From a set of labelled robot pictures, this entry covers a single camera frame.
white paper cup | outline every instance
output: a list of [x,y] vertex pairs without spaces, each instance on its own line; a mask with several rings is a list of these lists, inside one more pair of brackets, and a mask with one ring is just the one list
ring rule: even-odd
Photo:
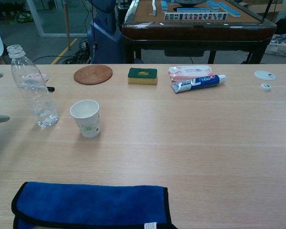
[[100,133],[99,110],[99,104],[90,99],[78,101],[70,108],[70,114],[84,137],[95,137]]

toothpaste tube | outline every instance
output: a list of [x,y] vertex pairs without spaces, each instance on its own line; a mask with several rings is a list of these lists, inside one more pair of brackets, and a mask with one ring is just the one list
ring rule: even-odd
[[226,75],[204,76],[196,79],[184,80],[172,83],[172,88],[175,93],[179,93],[198,88],[215,86],[218,84],[225,83],[226,80],[227,80]]

microfiber cloth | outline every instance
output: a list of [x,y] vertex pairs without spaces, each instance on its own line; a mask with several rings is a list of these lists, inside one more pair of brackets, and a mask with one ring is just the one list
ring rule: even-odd
[[166,187],[24,183],[12,201],[14,229],[176,229]]

woven coaster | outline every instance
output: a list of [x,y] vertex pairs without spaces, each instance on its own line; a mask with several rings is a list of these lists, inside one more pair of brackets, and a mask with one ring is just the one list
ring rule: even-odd
[[81,84],[98,84],[112,77],[112,69],[106,65],[90,65],[74,73],[74,80]]

yellow sponge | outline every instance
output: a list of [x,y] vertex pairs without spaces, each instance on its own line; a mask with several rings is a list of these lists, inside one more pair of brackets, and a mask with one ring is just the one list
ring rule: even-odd
[[131,68],[128,73],[129,84],[151,84],[158,83],[157,69]]

